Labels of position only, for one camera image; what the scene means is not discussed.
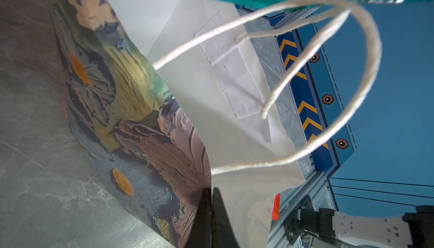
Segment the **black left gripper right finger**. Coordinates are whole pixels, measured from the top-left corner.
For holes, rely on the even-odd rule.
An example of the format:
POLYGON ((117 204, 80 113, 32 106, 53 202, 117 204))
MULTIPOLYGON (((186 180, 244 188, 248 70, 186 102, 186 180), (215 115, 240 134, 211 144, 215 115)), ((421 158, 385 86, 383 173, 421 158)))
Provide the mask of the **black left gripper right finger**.
POLYGON ((229 221, 226 207, 220 190, 214 187, 212 190, 212 223, 211 223, 211 247, 212 248, 239 248, 234 232, 229 221))

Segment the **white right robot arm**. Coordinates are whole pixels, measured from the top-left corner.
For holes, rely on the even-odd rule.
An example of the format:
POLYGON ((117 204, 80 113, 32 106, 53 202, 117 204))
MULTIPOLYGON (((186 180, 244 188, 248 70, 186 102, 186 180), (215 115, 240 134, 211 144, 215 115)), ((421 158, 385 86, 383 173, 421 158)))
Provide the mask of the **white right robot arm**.
POLYGON ((291 245, 303 234, 330 245, 356 248, 432 248, 434 207, 417 206, 415 213, 389 218, 351 216, 336 210, 314 210, 305 196, 283 222, 291 245))

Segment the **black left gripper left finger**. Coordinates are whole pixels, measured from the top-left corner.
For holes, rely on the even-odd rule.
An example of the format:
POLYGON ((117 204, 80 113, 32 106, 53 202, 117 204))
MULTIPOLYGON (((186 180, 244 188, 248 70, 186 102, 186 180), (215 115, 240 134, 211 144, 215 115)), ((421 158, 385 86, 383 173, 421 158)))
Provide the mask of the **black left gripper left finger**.
POLYGON ((192 227, 192 247, 210 248, 212 231, 211 189, 203 190, 192 227))

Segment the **floral paper gift bag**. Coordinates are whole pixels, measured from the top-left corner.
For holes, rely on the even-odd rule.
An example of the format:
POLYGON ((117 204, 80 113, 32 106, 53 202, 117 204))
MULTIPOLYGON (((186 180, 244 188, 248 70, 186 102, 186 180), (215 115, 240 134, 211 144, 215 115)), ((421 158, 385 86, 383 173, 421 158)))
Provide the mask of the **floral paper gift bag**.
POLYGON ((215 0, 48 0, 70 128, 108 191, 177 248, 217 187, 240 248, 268 244, 275 196, 304 184, 298 160, 355 114, 382 55, 348 0, 290 0, 240 16, 215 0), (348 109, 296 149, 275 101, 354 16, 366 35, 348 109))

